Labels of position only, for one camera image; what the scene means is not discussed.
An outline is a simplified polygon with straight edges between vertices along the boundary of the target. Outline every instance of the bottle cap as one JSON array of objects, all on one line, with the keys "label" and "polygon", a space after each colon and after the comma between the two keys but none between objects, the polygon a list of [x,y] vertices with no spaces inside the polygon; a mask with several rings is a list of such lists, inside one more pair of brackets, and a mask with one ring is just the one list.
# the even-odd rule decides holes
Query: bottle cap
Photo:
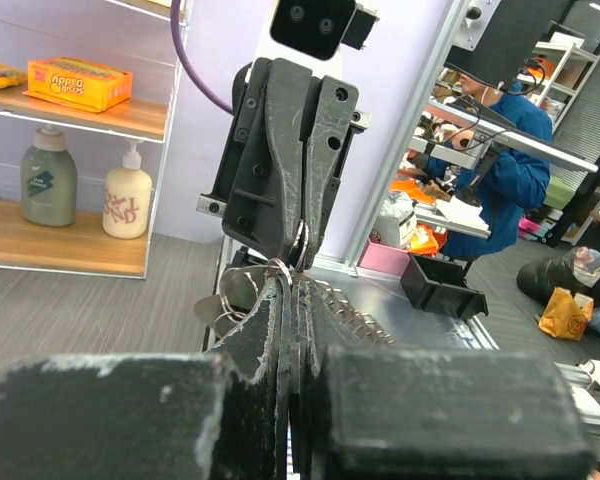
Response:
[{"label": "bottle cap", "polygon": [[64,152],[67,149],[67,141],[64,133],[56,130],[53,125],[46,125],[36,129],[33,146],[47,152]]},{"label": "bottle cap", "polygon": [[139,143],[142,143],[142,141],[127,138],[127,142],[129,142],[131,148],[129,148],[129,151],[122,157],[122,166],[129,170],[138,170],[140,165],[142,165],[142,157],[140,156],[140,153],[138,153],[138,150],[136,150],[136,147]]}]

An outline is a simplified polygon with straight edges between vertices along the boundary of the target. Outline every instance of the gray floor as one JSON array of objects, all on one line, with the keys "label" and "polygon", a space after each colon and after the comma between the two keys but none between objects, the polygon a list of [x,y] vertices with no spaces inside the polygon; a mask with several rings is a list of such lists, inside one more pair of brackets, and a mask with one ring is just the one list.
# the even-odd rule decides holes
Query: gray floor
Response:
[{"label": "gray floor", "polygon": [[534,316],[542,314],[544,308],[520,292],[515,283],[523,265],[565,251],[566,247],[554,250],[520,240],[504,252],[483,257],[472,266],[468,282],[487,295],[489,316],[483,323],[501,349],[546,353],[554,361],[568,364],[584,358],[600,360],[600,336],[595,333],[585,333],[580,342],[569,342],[553,339],[538,330]]},{"label": "gray floor", "polygon": [[55,353],[199,352],[220,247],[154,235],[147,280],[0,270],[0,369]]}]

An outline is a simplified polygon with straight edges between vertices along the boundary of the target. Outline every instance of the bottle label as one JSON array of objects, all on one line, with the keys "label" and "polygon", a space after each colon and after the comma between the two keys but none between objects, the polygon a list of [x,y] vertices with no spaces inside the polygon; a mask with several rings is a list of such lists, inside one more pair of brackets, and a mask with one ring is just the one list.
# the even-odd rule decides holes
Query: bottle label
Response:
[{"label": "bottle label", "polygon": [[136,205],[135,197],[119,197],[106,190],[104,214],[110,216],[113,223],[134,223],[138,219],[138,210],[140,207]]},{"label": "bottle label", "polygon": [[39,173],[35,177],[31,177],[27,180],[27,195],[29,195],[29,197],[35,197],[36,195],[53,188],[54,178],[55,177],[48,170]]}]

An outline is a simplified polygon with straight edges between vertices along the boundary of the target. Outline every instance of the white pump bottle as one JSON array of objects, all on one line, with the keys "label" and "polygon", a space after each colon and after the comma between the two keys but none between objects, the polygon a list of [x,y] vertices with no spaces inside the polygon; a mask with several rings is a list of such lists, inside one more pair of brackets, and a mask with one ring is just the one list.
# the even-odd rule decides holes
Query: white pump bottle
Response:
[{"label": "white pump bottle", "polygon": [[102,227],[112,237],[130,239],[147,230],[151,204],[151,177],[140,170],[142,158],[136,150],[140,140],[131,144],[122,166],[107,175]]}]

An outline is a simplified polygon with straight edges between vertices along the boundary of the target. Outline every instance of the storage bin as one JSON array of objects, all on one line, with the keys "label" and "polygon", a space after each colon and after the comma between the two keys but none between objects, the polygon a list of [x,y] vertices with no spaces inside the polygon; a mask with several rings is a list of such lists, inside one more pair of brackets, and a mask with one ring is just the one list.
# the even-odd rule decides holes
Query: storage bin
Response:
[{"label": "storage bin", "polygon": [[489,314],[484,293],[471,290],[460,265],[409,254],[400,285],[413,308],[467,320]]}]

